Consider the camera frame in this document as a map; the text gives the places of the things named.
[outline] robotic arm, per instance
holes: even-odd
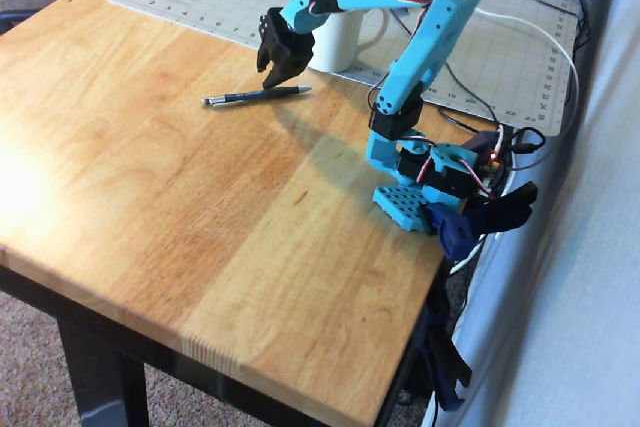
[[[393,176],[398,185],[375,190],[373,200],[405,230],[433,231],[423,207],[438,205],[461,215],[462,202],[477,189],[477,174],[495,171],[492,135],[465,147],[434,144],[413,129],[422,111],[421,94],[451,54],[480,0],[289,0],[260,19],[262,43],[257,67],[273,67],[265,89],[299,75],[313,56],[312,31],[332,13],[374,8],[421,7],[418,26],[375,99],[369,119],[366,158],[373,168]],[[442,210],[438,211],[442,223]]]

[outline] white cable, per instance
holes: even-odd
[[[505,184],[504,189],[502,189],[502,194],[500,194],[500,197],[504,197],[505,195],[507,195],[509,193],[509,190],[513,186],[513,181],[516,178],[516,171],[513,170],[515,168],[517,168],[516,156],[512,152],[511,153],[511,172],[509,173],[509,178],[507,179],[507,183]],[[501,233],[502,232],[497,232],[495,234],[494,238],[497,239],[498,237],[500,237]],[[449,271],[449,275],[453,275],[456,272],[460,271],[460,269],[462,269],[465,265],[467,265],[469,263],[469,261],[476,256],[476,254],[478,253],[478,250],[480,250],[480,246],[482,245],[482,240],[484,238],[485,238],[484,235],[480,236],[480,238],[478,239],[478,244],[473,248],[471,253],[467,256],[466,259],[461,260],[456,265],[454,265],[453,268]]]
[[[573,72],[573,77],[575,79],[576,82],[576,95],[573,101],[573,108],[571,109],[571,114],[569,115],[569,120],[567,122],[567,127],[560,132],[560,134],[558,134],[557,138],[556,138],[556,144],[560,141],[560,139],[562,139],[567,132],[569,132],[569,129],[571,128],[571,125],[573,124],[573,121],[576,117],[576,112],[578,111],[578,101],[580,100],[580,79],[578,78],[578,71],[576,70],[576,66],[573,63],[573,60],[571,59],[571,56],[567,53],[566,50],[564,50],[564,47],[562,47],[560,45],[560,43],[554,39],[553,37],[551,37],[551,35],[545,31],[544,29],[538,27],[536,24],[533,24],[531,22],[529,22],[528,20],[524,20],[524,19],[520,19],[519,17],[513,17],[511,15],[502,15],[502,14],[494,14],[493,12],[487,12],[486,10],[482,10],[478,7],[476,7],[476,12],[484,15],[486,17],[493,17],[496,19],[504,19],[504,20],[513,20],[516,22],[521,22],[525,25],[528,25],[529,27],[533,27],[535,30],[537,30],[538,32],[541,32],[545,37],[547,37],[551,42],[553,42],[553,44],[560,49],[560,52],[562,52],[562,55],[564,55],[565,59],[567,59],[567,62],[569,62],[569,65],[571,66],[571,71]],[[545,155],[543,155],[542,157],[540,157],[538,160],[536,160],[535,162],[529,164],[529,165],[525,165],[524,167],[518,167],[517,169],[514,170],[526,170],[526,169],[530,169],[531,167],[535,167],[536,165],[540,164],[541,162],[543,162],[544,160],[547,159],[547,157],[549,157],[549,155],[551,154],[551,152],[553,152],[552,149],[548,149],[547,153]]]
[[[496,142],[496,147],[493,149],[496,155],[500,154],[503,140],[504,140],[504,125],[500,124],[498,126],[498,142]]]
[[[456,265],[453,266],[453,268],[449,271],[449,275],[453,275],[456,272],[458,272],[460,269],[462,269],[462,267],[464,267],[465,265],[467,265],[469,263],[469,261],[471,259],[473,259],[476,254],[478,253],[478,251],[480,250],[480,247],[482,247],[482,241],[484,240],[484,238],[486,237],[486,235],[482,234],[480,236],[480,238],[478,239],[478,243],[476,244],[476,246],[473,248],[473,250],[471,251],[471,253],[467,256],[466,259],[461,260],[460,262],[458,262]]]
[[[513,185],[513,181],[516,178],[516,172],[518,166],[516,164],[516,155],[511,152],[511,172],[509,173],[509,178],[507,179],[507,183],[504,186],[504,189],[502,189],[502,194],[500,195],[500,197],[504,197],[505,195],[507,195],[509,193],[509,190],[511,189],[511,186]]]

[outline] black desk leg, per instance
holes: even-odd
[[[148,426],[144,364],[69,324],[58,329],[82,426]]]

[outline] white wall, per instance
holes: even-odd
[[[612,1],[592,79],[568,173],[560,152],[533,174],[532,225],[476,273],[456,335],[472,384],[439,426],[640,425],[640,0]]]

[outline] wooden tabletop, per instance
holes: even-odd
[[[364,159],[366,87],[307,70],[304,98],[200,107],[259,89],[255,55],[105,0],[0,37],[0,263],[323,422],[370,425],[441,252],[371,200],[392,179]],[[420,127],[469,137],[428,107]]]

